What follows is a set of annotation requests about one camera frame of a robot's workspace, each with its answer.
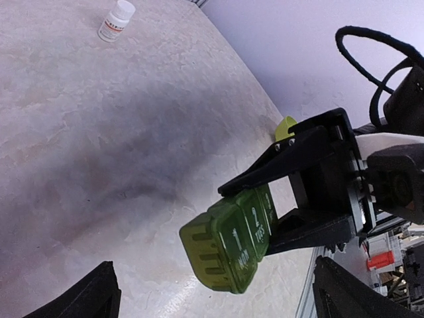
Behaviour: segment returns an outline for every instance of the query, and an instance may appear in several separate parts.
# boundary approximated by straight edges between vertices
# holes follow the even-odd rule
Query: bottle label
[[[105,38],[114,40],[123,30],[123,26],[114,25],[112,22],[106,19],[105,22],[101,25],[99,33],[101,33],[101,35],[103,35]]]

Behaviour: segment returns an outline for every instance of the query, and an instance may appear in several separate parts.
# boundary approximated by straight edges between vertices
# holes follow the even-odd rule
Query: white plastic part
[[[375,151],[383,150],[403,144],[424,144],[424,137],[408,134],[392,134],[380,132],[378,134],[363,134],[356,137],[362,160],[366,160]]]
[[[100,38],[106,42],[116,41],[130,22],[134,12],[135,7],[132,3],[125,0],[118,0],[115,7],[105,17],[97,32]]]

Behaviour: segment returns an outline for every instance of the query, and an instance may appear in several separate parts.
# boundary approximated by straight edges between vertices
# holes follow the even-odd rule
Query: white tabletop
[[[310,250],[265,258],[244,295],[193,275],[178,230],[269,146],[282,119],[189,1],[0,4],[0,316],[21,317],[103,260],[120,317],[293,317]],[[290,210],[287,180],[272,185]]]

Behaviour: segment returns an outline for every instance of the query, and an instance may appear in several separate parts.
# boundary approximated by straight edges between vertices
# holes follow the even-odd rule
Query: white wall
[[[203,11],[281,113],[297,120],[344,107],[354,127],[369,122],[368,106],[376,87],[337,50],[338,28],[374,28],[424,52],[424,1],[209,0]],[[371,40],[349,37],[345,43],[378,78],[403,58]]]

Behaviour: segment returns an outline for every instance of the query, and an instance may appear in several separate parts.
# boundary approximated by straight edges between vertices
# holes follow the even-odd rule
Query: green pill organizer
[[[264,185],[216,202],[184,225],[180,238],[202,284],[215,291],[244,293],[277,222],[269,187]]]

